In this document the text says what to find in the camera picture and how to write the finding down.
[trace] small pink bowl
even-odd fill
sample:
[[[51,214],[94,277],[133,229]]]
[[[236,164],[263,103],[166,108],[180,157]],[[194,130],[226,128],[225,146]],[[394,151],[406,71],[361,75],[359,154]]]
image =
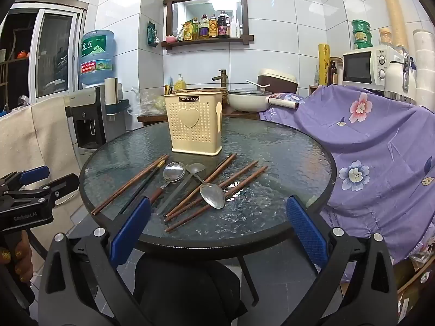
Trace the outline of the small pink bowl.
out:
[[[175,43],[177,41],[177,37],[174,36],[167,36],[166,37],[166,43]]]

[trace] green container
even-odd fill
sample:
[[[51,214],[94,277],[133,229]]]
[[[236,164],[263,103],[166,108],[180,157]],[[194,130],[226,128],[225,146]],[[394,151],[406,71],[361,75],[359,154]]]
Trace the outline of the green container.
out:
[[[370,32],[354,31],[353,35],[355,37],[355,40],[358,40],[361,42],[371,43],[371,33]]]
[[[369,48],[369,47],[373,46],[372,43],[364,42],[362,40],[356,40],[354,44],[356,46],[356,49],[364,49],[364,48]]]
[[[354,19],[352,21],[352,27],[354,32],[362,31],[370,33],[370,24],[362,19]]]

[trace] microwave door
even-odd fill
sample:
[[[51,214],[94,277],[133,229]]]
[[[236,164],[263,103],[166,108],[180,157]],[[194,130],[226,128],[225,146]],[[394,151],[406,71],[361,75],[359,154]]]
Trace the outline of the microwave door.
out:
[[[343,81],[372,84],[371,51],[343,56]]]

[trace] paper cup stack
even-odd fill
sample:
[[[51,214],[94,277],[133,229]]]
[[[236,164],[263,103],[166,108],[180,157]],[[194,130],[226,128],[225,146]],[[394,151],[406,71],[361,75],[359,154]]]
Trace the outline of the paper cup stack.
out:
[[[417,29],[413,32],[417,63],[417,105],[435,111],[435,42],[431,32]]]

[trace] human hand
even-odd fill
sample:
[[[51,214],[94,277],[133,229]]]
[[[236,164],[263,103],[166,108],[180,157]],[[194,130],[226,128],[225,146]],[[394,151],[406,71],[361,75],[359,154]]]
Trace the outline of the human hand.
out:
[[[30,248],[29,237],[25,230],[21,232],[21,241],[15,248],[15,256],[18,260],[18,263],[15,265],[15,272],[20,276],[21,282],[29,282],[33,276],[32,249]],[[10,252],[0,248],[0,263],[6,265],[10,260]]]

